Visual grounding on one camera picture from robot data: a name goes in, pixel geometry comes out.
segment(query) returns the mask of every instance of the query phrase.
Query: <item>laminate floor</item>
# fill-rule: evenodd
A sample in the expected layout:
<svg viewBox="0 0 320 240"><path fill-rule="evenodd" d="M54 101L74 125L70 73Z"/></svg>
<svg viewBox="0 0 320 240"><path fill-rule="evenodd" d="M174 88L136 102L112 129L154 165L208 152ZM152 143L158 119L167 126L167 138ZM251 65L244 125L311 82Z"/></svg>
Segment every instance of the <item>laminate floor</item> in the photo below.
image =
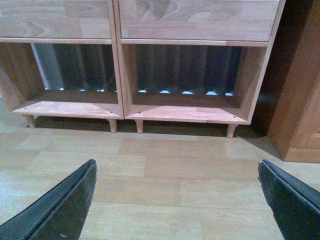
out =
<svg viewBox="0 0 320 240"><path fill-rule="evenodd" d="M30 129L0 100L0 224L88 159L98 167L81 240L283 240L258 181L267 159L320 190L320 164L282 162L240 126L38 117Z"/></svg>

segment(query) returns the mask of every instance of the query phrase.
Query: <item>wooden leg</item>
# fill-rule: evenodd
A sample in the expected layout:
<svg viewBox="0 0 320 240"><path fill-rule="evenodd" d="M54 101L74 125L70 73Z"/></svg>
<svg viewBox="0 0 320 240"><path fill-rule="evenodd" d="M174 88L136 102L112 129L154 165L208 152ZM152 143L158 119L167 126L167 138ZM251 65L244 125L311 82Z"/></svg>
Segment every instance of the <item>wooden leg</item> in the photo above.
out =
<svg viewBox="0 0 320 240"><path fill-rule="evenodd" d="M143 120L135 120L136 123L136 131L138 134L144 133L144 121Z"/></svg>
<svg viewBox="0 0 320 240"><path fill-rule="evenodd" d="M236 127L238 127L238 124L229 124L228 125L228 130L227 130L227 133L226 133L226 137L228 139L232 139L234 137L234 133L235 133Z"/></svg>
<svg viewBox="0 0 320 240"><path fill-rule="evenodd" d="M28 122L29 127L31 129L34 129L36 127L36 121L35 121L34 116L32 116L32 115L23 115L23 116L26 118L26 121Z"/></svg>
<svg viewBox="0 0 320 240"><path fill-rule="evenodd" d="M112 133L117 132L117 120L116 119L109 119L110 129Z"/></svg>

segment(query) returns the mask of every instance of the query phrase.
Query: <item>shelf compartment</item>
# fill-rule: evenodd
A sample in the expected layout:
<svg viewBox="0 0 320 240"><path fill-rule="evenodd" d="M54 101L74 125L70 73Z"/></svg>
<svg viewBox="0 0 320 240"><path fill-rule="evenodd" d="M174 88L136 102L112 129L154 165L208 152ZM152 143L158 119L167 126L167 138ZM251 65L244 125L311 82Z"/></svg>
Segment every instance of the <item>shelf compartment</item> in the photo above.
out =
<svg viewBox="0 0 320 240"><path fill-rule="evenodd" d="M31 44L47 90L115 92L110 44Z"/></svg>
<svg viewBox="0 0 320 240"><path fill-rule="evenodd" d="M143 68L150 73L147 66L150 55L147 53L141 55L141 52L138 52L141 45L121 44L120 46L119 59L123 61L120 73L125 119L136 120L137 124L141 124L143 120L219 123L233 126L251 123L263 79L261 73L265 63L266 47L243 47L238 63L235 63L237 69L231 93L225 95L222 91L218 95L206 95L207 89L202 94L164 94L159 91L152 92L149 89L142 93L140 58L141 56L145 58L147 63L143 62ZM157 64L161 65L160 56L156 54L155 57L158 58ZM149 65L153 70L161 68L157 64L153 62ZM165 78L162 73L151 75L157 80Z"/></svg>
<svg viewBox="0 0 320 240"><path fill-rule="evenodd" d="M55 76L46 79L46 85L53 87L45 87L44 70L38 65L39 62L37 64L31 44L0 43L0 91L8 109L14 114L26 116L30 126L35 125L32 120L33 115L93 118L107 119L110 126L112 125L111 131L115 132L116 120L124 117L119 74L114 68L112 54L110 58L112 64L107 70L105 82L108 83L110 78L114 80L115 86L112 91L97 91L96 88L100 88L95 82L99 81L98 77L93 82L90 82L92 81L90 79L88 82L80 83L71 79L80 85L64 83L63 87L67 90L62 90L64 88L56 90L61 86L59 86L60 83L54 86L57 83L51 82L57 80ZM67 72L67 75L62 77L63 81L68 81L68 77L72 78L72 75L75 74L66 69L63 71ZM81 84L87 85L86 90L82 89Z"/></svg>
<svg viewBox="0 0 320 240"><path fill-rule="evenodd" d="M232 96L141 93L126 119L173 122L250 124Z"/></svg>

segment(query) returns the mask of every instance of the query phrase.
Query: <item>drawer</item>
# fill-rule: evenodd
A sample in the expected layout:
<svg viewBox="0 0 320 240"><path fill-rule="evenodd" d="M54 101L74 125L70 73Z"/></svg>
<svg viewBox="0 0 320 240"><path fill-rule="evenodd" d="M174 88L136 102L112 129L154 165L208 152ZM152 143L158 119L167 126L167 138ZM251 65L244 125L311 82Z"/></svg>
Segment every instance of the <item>drawer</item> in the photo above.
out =
<svg viewBox="0 0 320 240"><path fill-rule="evenodd" d="M124 39L269 41L278 0L119 0Z"/></svg>
<svg viewBox="0 0 320 240"><path fill-rule="evenodd" d="M110 39L107 0L0 0L0 37Z"/></svg>

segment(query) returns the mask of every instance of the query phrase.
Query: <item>wooden shelf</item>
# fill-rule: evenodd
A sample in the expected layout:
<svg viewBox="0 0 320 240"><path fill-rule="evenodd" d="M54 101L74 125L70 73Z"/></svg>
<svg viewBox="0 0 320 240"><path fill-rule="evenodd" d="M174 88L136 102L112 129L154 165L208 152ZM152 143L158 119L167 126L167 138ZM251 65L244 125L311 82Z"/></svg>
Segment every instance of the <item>wooden shelf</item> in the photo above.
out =
<svg viewBox="0 0 320 240"><path fill-rule="evenodd" d="M116 92L45 90L12 111L15 114L122 119Z"/></svg>
<svg viewBox="0 0 320 240"><path fill-rule="evenodd" d="M138 93L130 112L132 120L249 125L232 96Z"/></svg>

